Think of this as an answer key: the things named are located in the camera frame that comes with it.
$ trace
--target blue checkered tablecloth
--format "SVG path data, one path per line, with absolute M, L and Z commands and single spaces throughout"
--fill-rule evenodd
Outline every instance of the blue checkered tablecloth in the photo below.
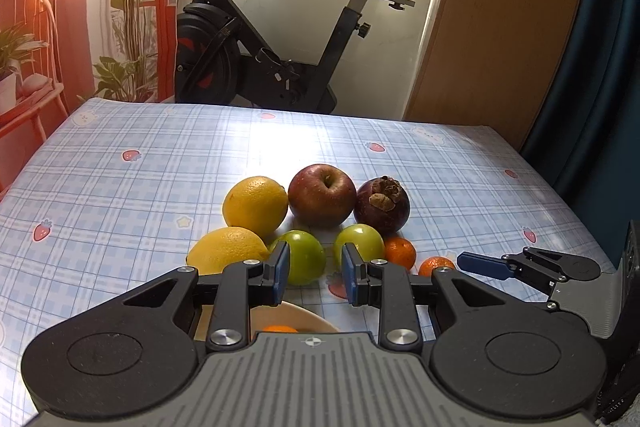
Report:
M 20 356 L 45 328 L 184 264 L 190 247 L 224 227 L 229 188 L 257 174 L 284 187 L 301 168 L 329 163 L 356 187 L 384 174 L 409 194 L 401 235 L 454 260 L 523 247 L 585 255 L 612 266 L 574 213 L 492 129 L 239 107 L 86 102 L 47 140 L 0 202 L 0 425 L 35 409 Z M 350 217 L 345 225 L 353 223 Z M 278 232 L 304 228 L 289 215 Z M 285 299 L 342 330 L 377 334 L 378 311 L 334 295 L 327 274 Z M 546 296 L 488 280 L 525 300 Z M 422 332 L 433 336 L 425 309 Z

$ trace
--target potted plant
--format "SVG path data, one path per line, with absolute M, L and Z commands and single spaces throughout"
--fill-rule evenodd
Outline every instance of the potted plant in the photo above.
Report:
M 33 61 L 31 53 L 48 45 L 35 40 L 33 33 L 26 33 L 22 23 L 0 30 L 0 114 L 15 107 L 20 65 Z

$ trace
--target red wooden chair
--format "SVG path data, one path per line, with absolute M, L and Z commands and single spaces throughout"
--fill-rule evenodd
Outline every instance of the red wooden chair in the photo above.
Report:
M 21 66 L 22 78 L 39 73 L 52 82 L 27 97 L 18 100 L 15 107 L 0 115 L 0 138 L 9 134 L 21 124 L 31 121 L 33 132 L 41 143 L 47 135 L 40 121 L 40 112 L 49 103 L 54 103 L 68 117 L 68 106 L 64 99 L 62 76 L 60 74 L 60 53 L 58 51 L 58 29 L 49 0 L 0 0 L 0 27 L 23 23 L 27 33 L 33 33 L 35 40 L 47 42 L 46 48 L 31 52 L 31 62 Z M 0 180 L 0 200 L 6 192 Z

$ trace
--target lemon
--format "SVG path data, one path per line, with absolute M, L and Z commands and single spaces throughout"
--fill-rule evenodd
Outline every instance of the lemon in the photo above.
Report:
M 274 232 L 287 215 L 287 191 L 265 176 L 252 176 L 234 185 L 222 203 L 230 227 L 243 227 L 260 237 Z
M 187 264 L 200 275 L 221 273 L 225 266 L 247 259 L 265 261 L 269 251 L 254 232 L 240 227 L 213 230 L 193 245 L 187 254 Z

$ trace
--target bowl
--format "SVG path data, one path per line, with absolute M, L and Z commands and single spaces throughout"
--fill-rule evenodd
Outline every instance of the bowl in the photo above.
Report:
M 198 328 L 194 339 L 203 341 L 207 335 L 207 327 L 213 306 L 203 306 L 202 315 L 198 322 Z M 300 306 L 283 302 L 279 306 L 258 306 L 251 310 L 251 338 L 256 331 L 261 331 L 267 326 L 289 326 L 301 333 L 339 333 L 340 330 L 324 318 L 305 310 Z

